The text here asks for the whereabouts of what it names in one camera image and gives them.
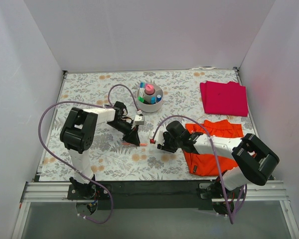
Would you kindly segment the black highlighter green cap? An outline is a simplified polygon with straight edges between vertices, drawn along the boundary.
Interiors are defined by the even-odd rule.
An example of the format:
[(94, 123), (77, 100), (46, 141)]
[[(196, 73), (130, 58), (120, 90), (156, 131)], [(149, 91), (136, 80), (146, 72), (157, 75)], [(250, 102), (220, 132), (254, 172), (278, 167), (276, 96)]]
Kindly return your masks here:
[(138, 100), (143, 103), (143, 104), (146, 104), (146, 105), (150, 105), (150, 103), (148, 101), (146, 101), (144, 98), (142, 97), (138, 97)]

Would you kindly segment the blue capped small jar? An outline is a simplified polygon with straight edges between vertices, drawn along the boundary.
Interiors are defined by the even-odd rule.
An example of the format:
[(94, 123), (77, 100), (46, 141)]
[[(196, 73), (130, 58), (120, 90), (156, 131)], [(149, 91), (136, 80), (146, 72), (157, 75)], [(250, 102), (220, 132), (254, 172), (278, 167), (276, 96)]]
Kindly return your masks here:
[(160, 102), (161, 99), (162, 99), (162, 95), (157, 95), (157, 96), (156, 96), (156, 102), (157, 102), (157, 103)]

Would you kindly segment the pink capped glue bottle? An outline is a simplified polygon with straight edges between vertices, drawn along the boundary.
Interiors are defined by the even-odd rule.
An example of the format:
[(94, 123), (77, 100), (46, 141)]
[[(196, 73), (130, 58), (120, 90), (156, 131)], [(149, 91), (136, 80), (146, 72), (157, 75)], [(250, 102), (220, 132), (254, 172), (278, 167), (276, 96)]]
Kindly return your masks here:
[(144, 94), (145, 94), (145, 96), (152, 97), (155, 94), (155, 87), (154, 87), (154, 85), (146, 84)]

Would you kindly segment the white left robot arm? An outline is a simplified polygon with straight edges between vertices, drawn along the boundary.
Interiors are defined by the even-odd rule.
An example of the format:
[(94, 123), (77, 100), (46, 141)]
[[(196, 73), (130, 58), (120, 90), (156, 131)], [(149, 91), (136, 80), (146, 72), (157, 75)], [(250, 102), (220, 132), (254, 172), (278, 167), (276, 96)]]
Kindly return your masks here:
[(60, 133), (60, 140), (68, 150), (75, 176), (70, 178), (75, 191), (85, 199), (95, 196), (96, 187), (90, 182), (95, 174), (90, 166), (89, 149), (94, 140), (96, 126), (106, 123), (123, 134), (123, 141), (140, 146), (138, 129), (145, 123), (145, 117), (138, 111), (135, 118), (127, 116), (127, 108), (122, 102), (114, 106), (80, 109), (72, 108)]

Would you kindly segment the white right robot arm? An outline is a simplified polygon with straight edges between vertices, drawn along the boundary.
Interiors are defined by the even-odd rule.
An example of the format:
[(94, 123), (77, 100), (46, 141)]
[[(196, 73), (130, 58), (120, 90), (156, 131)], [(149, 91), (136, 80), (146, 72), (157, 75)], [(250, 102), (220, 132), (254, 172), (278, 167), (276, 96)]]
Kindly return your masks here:
[(256, 135), (236, 132), (208, 132), (199, 124), (169, 123), (156, 130), (151, 142), (160, 150), (175, 153), (181, 149), (189, 172), (196, 176), (218, 176), (211, 188), (221, 198), (236, 188), (253, 183), (264, 186), (277, 167), (279, 157)]

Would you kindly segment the orange pink pen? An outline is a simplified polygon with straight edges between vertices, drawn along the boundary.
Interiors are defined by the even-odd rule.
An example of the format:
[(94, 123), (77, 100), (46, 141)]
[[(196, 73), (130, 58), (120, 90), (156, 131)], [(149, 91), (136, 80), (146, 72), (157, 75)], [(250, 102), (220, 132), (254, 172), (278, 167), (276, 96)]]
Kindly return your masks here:
[(122, 145), (124, 145), (124, 146), (147, 146), (148, 144), (147, 143), (140, 143), (139, 145), (135, 145), (135, 144), (123, 142)]

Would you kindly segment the white round desk organizer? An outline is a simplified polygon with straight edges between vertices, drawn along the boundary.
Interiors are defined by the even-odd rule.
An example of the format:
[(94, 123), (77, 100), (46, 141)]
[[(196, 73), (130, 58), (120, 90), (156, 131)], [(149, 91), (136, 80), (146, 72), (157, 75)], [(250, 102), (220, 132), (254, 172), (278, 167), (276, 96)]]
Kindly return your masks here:
[(150, 103), (150, 100), (152, 97), (150, 96), (143, 96), (143, 98), (148, 101), (150, 103), (150, 105), (146, 105), (146, 104), (143, 104), (141, 103), (139, 100), (138, 100), (138, 97), (139, 97), (139, 89), (140, 87), (138, 88), (137, 92), (136, 92), (136, 97), (137, 97), (137, 103), (138, 103), (138, 106), (140, 108), (141, 111), (143, 112), (146, 112), (146, 113), (154, 113), (154, 112), (157, 112), (161, 106), (163, 105), (163, 98), (164, 98), (164, 93), (163, 93), (163, 90), (161, 87), (159, 87), (158, 85), (155, 85), (155, 84), (151, 84), (151, 85), (154, 85), (155, 87), (155, 94), (152, 96), (152, 97), (156, 97), (157, 95), (162, 95), (162, 99), (160, 102), (156, 102), (155, 104), (151, 104)]

